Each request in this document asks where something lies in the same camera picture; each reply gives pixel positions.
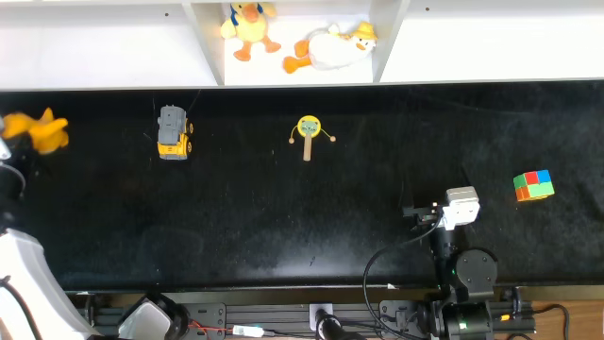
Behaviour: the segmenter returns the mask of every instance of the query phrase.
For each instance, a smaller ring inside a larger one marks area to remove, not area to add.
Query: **white duck plush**
[[[317,70],[339,69],[365,59],[376,47],[378,37],[371,24],[362,22],[350,35],[340,33],[337,25],[312,32],[307,40],[295,44],[294,57],[283,61],[288,74],[312,65]]]

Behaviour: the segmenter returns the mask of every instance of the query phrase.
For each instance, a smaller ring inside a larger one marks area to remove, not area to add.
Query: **wooden floor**
[[[570,340],[604,339],[604,301],[548,301],[533,302],[533,308],[543,309],[552,303],[560,303],[570,314]],[[564,314],[556,309],[535,316],[537,333],[528,334],[532,340],[563,340]],[[508,336],[498,335],[496,340]]]

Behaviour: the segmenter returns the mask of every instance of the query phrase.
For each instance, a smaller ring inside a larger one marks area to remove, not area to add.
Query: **colorful cube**
[[[542,199],[554,195],[554,186],[547,170],[532,171],[513,179],[518,202]]]

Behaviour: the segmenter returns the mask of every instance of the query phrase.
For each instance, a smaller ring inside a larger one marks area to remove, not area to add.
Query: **yellow and gray toy truck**
[[[186,160],[193,151],[190,138],[193,123],[189,123],[187,112],[175,106],[165,106],[159,112],[158,150],[165,160]]]

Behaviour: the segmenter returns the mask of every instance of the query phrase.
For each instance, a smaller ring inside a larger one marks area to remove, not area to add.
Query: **black tabletop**
[[[3,113],[69,120],[41,158],[22,230],[67,290],[347,285],[379,248],[416,234],[399,208],[473,185],[462,230],[501,284],[604,280],[604,83],[3,93]],[[159,108],[189,110],[193,154],[160,160]],[[290,132],[317,116],[312,159]],[[516,202],[547,169],[556,194]],[[427,242],[380,259],[374,283],[433,286]]]

